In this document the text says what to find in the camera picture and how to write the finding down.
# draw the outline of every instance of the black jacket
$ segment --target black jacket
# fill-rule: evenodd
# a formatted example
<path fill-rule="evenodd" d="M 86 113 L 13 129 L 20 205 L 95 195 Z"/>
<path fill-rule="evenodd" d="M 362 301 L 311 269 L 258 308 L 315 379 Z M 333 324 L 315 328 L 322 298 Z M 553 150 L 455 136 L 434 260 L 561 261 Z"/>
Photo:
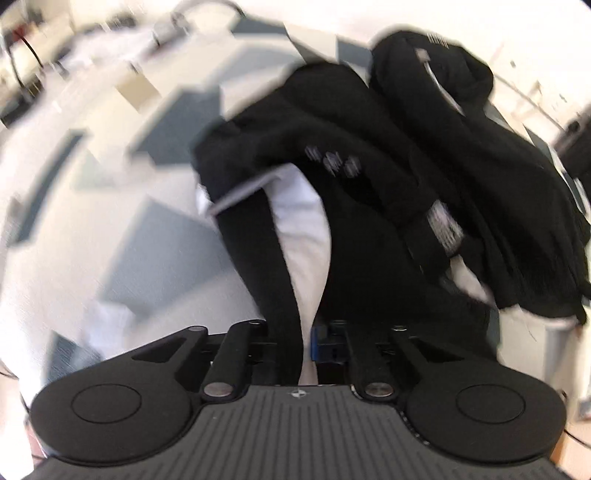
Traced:
<path fill-rule="evenodd" d="M 459 251 L 499 307 L 579 313 L 589 227 L 543 155 L 484 115 L 488 67 L 448 47 L 411 32 L 389 36 L 374 49 L 370 89 L 345 66 L 296 70 L 197 146 L 201 181 L 215 202 L 270 167 L 294 163 L 306 174 L 318 163 L 349 198 L 393 225 L 417 271 L 436 277 Z M 464 115 L 442 97 L 417 48 Z M 463 229 L 459 250 L 444 249 L 427 221 L 438 199 Z M 327 216 L 333 237 L 349 235 Z M 396 255 L 407 268 L 404 252 Z M 335 261 L 348 259 L 333 257 L 331 270 Z"/>
<path fill-rule="evenodd" d="M 418 48 L 427 51 L 435 77 L 464 115 L 444 100 Z M 462 225 L 485 243 L 481 279 L 499 307 L 519 303 L 542 316 L 579 313 L 589 224 L 541 151 L 484 115 L 493 84 L 489 67 L 462 47 L 409 31 L 383 39 L 373 56 L 370 87 L 455 185 L 466 215 Z M 435 186 L 442 179 L 427 181 Z"/>

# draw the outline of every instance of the metal pivot bolt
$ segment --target metal pivot bolt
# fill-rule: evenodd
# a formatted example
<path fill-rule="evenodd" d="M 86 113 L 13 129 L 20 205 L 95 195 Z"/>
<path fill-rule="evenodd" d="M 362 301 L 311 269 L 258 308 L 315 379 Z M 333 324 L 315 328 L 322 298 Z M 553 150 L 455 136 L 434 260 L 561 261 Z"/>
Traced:
<path fill-rule="evenodd" d="M 370 397 L 384 398 L 392 395 L 394 389 L 392 385 L 383 382 L 373 382 L 365 387 L 365 393 Z"/>
<path fill-rule="evenodd" d="M 231 395 L 234 388 L 224 382 L 212 382 L 207 384 L 203 389 L 203 392 L 209 397 L 223 398 Z"/>

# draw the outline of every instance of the black textured platform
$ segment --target black textured platform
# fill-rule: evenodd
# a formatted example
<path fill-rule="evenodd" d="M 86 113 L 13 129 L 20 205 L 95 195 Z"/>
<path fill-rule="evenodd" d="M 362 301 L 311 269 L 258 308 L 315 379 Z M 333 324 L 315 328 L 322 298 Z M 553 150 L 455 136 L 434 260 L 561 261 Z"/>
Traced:
<path fill-rule="evenodd" d="M 179 442 L 125 466 L 86 468 L 52 458 L 29 480 L 396 479 L 565 480 L 548 460 L 465 465 L 419 441 L 398 412 L 349 387 L 250 387 L 206 406 Z"/>

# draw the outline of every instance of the black device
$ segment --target black device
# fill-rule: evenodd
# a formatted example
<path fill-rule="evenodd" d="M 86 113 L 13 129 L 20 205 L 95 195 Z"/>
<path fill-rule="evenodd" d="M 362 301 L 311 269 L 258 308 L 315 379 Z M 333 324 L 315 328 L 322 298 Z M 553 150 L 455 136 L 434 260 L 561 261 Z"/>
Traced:
<path fill-rule="evenodd" d="M 280 385 L 261 320 L 188 327 L 43 389 L 30 480 L 550 480 L 545 383 L 410 327 L 317 321 L 320 386 Z"/>

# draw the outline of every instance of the logo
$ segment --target logo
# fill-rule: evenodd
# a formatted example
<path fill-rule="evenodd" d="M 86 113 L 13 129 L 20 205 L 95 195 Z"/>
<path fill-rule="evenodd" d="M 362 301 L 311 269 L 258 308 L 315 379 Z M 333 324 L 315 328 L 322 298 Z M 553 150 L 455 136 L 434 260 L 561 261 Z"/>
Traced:
<path fill-rule="evenodd" d="M 326 152 L 322 154 L 318 147 L 308 145 L 304 149 L 306 156 L 320 163 L 333 177 L 337 174 L 345 175 L 348 179 L 354 179 L 361 173 L 361 164 L 357 157 L 350 155 L 343 160 L 339 152 Z"/>
<path fill-rule="evenodd" d="M 427 37 L 429 39 L 429 42 L 437 43 L 445 48 L 449 48 L 449 45 L 447 45 L 446 39 L 443 38 L 441 35 L 439 35 L 437 33 L 428 33 Z"/>
<path fill-rule="evenodd" d="M 296 388 L 295 390 L 290 392 L 290 395 L 298 400 L 304 398 L 308 394 L 307 391 L 302 390 L 301 388 Z"/>

